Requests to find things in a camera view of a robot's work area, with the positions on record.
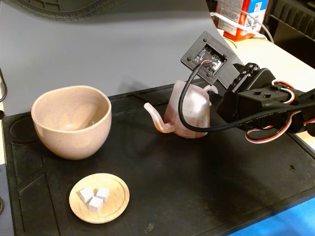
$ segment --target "black cable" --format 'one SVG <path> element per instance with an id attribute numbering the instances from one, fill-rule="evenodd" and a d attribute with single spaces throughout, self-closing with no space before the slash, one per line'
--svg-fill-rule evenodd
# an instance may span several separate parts
<path id="1" fill-rule="evenodd" d="M 209 132 L 223 131 L 223 130 L 227 130 L 227 129 L 230 129 L 230 128 L 234 128 L 234 127 L 240 126 L 240 125 L 245 124 L 245 123 L 250 123 L 250 122 L 252 122 L 252 121 L 254 121 L 256 119 L 260 119 L 260 118 L 263 118 L 263 117 L 266 117 L 266 116 L 273 116 L 273 115 L 277 115 L 277 114 L 281 114 L 281 113 L 296 112 L 296 111 L 299 111 L 301 109 L 305 109 L 305 108 L 308 108 L 308 107 L 315 106 L 315 102 L 311 102 L 311 103 L 297 105 L 297 106 L 292 106 L 292 107 L 288 107 L 288 108 L 274 109 L 274 110 L 265 111 L 265 112 L 261 112 L 261 113 L 255 114 L 255 115 L 249 116 L 247 118 L 244 118 L 244 119 L 241 119 L 241 120 L 229 123 L 229 124 L 224 124 L 224 125 L 219 125 L 219 126 L 214 126 L 214 127 L 205 127 L 205 128 L 203 128 L 203 127 L 196 127 L 196 126 L 190 125 L 190 124 L 188 124 L 185 121 L 185 118 L 184 118 L 184 115 L 183 115 L 183 101 L 184 101 L 184 97 L 185 97 L 185 95 L 187 93 L 188 87 L 190 86 L 192 80 L 198 74 L 201 66 L 202 65 L 199 64 L 192 71 L 192 74 L 189 76 L 189 79 L 187 80 L 187 82 L 186 82 L 186 84 L 184 86 L 184 89 L 182 91 L 182 94 L 180 96 L 179 103 L 178 103 L 179 118 L 180 118 L 182 124 L 187 129 L 190 129 L 192 131 L 202 132 L 202 133 L 203 132 L 208 132 L 209 133 Z"/>
<path id="2" fill-rule="evenodd" d="M 2 102 L 6 98 L 6 96 L 8 94 L 8 88 L 7 88 L 6 83 L 4 81 L 4 77 L 3 77 L 3 74 L 2 74 L 1 68 L 0 68 L 0 77 L 1 77 L 1 80 L 2 80 L 2 83 L 3 83 L 3 90 L 4 90 L 4 94 L 3 94 L 2 98 L 0 98 L 0 102 Z"/>

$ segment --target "small wooden dish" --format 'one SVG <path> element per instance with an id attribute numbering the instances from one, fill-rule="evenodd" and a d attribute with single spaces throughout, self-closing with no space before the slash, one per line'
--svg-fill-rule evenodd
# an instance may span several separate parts
<path id="1" fill-rule="evenodd" d="M 99 213 L 90 211 L 88 203 L 84 204 L 80 199 L 79 191 L 86 187 L 90 187 L 94 195 L 99 187 L 109 189 L 109 198 Z M 81 220 L 93 224 L 102 224 L 116 219 L 126 209 L 128 202 L 129 189 L 125 182 L 117 176 L 105 173 L 93 174 L 81 179 L 75 184 L 69 196 L 70 207 L 74 214 Z"/>

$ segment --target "red container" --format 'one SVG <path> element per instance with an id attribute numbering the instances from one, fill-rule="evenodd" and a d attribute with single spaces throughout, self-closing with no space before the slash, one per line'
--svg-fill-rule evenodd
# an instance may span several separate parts
<path id="1" fill-rule="evenodd" d="M 251 17 L 240 13 L 239 9 L 248 12 L 255 19 L 263 22 L 269 0 L 225 0 L 225 2 L 227 4 L 218 2 L 217 13 L 247 28 L 252 28 L 257 32 L 260 31 L 261 25 Z M 234 41 L 241 41 L 254 36 L 254 34 L 247 33 L 247 31 L 237 28 L 222 19 L 216 19 L 215 22 L 217 28 L 224 30 L 224 36 Z"/>

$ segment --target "teapot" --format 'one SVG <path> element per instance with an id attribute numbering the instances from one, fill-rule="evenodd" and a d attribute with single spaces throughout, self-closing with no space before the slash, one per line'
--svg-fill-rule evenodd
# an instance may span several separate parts
<path id="1" fill-rule="evenodd" d="M 146 103 L 144 108 L 150 113 L 156 129 L 162 133 L 175 133 L 181 137 L 196 139 L 205 136 L 207 133 L 191 131 L 184 127 L 178 115 L 178 103 L 181 93 L 184 89 L 185 82 L 177 81 L 174 85 L 173 92 L 167 105 L 164 122 L 157 110 L 150 104 Z M 210 106 L 209 95 L 207 91 L 218 93 L 215 86 L 205 88 L 196 85 L 190 85 L 183 102 L 183 115 L 185 120 L 193 126 L 209 127 L 210 126 Z"/>

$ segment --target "teapot handle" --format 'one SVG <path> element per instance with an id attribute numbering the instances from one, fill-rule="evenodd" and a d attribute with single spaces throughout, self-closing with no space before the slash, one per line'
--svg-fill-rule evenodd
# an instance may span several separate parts
<path id="1" fill-rule="evenodd" d="M 205 90 L 206 92 L 211 91 L 211 92 L 214 92 L 216 94 L 219 93 L 217 87 L 215 87 L 214 85 L 212 85 L 212 86 L 208 85 L 208 86 L 204 87 L 203 90 Z"/>

